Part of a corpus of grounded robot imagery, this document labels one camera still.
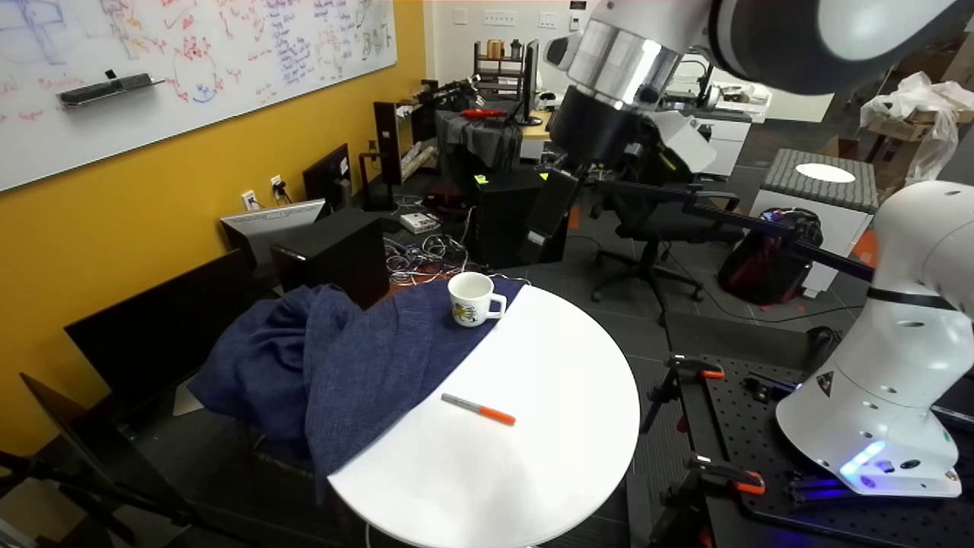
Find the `white mug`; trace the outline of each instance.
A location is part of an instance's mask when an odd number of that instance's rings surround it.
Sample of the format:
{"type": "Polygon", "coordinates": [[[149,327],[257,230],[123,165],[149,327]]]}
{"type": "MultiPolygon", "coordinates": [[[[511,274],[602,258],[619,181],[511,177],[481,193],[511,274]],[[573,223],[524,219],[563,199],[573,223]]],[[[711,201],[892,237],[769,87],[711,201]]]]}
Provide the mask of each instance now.
{"type": "Polygon", "coordinates": [[[451,313],[459,327],[481,327],[507,310],[507,299],[494,291],[494,279],[478,271],[451,276],[451,313]]]}

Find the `blue light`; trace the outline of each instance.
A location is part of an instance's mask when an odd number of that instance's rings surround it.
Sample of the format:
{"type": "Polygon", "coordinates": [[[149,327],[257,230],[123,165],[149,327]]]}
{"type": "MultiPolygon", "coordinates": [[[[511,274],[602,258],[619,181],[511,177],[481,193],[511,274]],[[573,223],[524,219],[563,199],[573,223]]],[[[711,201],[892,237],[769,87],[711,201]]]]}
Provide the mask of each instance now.
{"type": "Polygon", "coordinates": [[[845,476],[845,477],[856,477],[858,476],[858,468],[865,466],[865,463],[869,463],[877,454],[881,454],[886,450],[886,442],[869,442],[865,450],[858,450],[848,463],[844,463],[844,468],[840,468],[840,476],[845,476]]]}

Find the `orange pen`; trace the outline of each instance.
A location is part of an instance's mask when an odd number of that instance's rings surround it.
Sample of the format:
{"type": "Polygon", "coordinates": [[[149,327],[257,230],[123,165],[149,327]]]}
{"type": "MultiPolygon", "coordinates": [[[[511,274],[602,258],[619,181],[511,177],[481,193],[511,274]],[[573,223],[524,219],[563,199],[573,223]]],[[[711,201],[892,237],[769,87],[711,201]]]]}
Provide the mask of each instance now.
{"type": "Polygon", "coordinates": [[[487,405],[476,405],[476,403],[464,403],[464,399],[456,399],[451,393],[440,396],[446,405],[456,405],[456,409],[464,409],[464,412],[476,412],[487,419],[497,419],[497,424],[506,424],[506,425],[515,425],[515,416],[506,414],[506,412],[497,412],[497,409],[487,409],[487,405]]]}

